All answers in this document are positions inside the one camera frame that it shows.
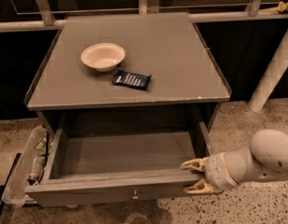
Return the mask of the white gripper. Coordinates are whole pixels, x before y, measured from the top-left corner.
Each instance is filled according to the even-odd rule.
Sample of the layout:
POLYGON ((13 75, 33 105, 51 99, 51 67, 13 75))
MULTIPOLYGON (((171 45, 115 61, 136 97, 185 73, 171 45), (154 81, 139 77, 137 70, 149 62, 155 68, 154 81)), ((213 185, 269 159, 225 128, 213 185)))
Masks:
POLYGON ((194 170, 204 172, 206 179, 201 179, 193 186, 184 188, 188 194, 212 194, 220 190, 233 189, 238 182, 231 174, 231 165, 235 163, 237 154, 235 152, 222 152, 213 154, 209 158, 198 158, 185 161, 180 165, 182 170, 194 170))

